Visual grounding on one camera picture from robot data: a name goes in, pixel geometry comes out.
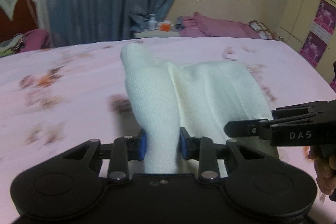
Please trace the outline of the person's right hand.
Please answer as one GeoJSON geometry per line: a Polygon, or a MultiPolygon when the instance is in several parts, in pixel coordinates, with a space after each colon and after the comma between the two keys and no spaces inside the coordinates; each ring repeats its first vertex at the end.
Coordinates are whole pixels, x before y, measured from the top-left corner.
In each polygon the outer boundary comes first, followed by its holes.
{"type": "Polygon", "coordinates": [[[314,161],[316,172],[316,182],[322,193],[331,196],[335,191],[335,156],[332,155],[328,160],[320,157],[318,147],[310,146],[310,160],[314,161]]]}

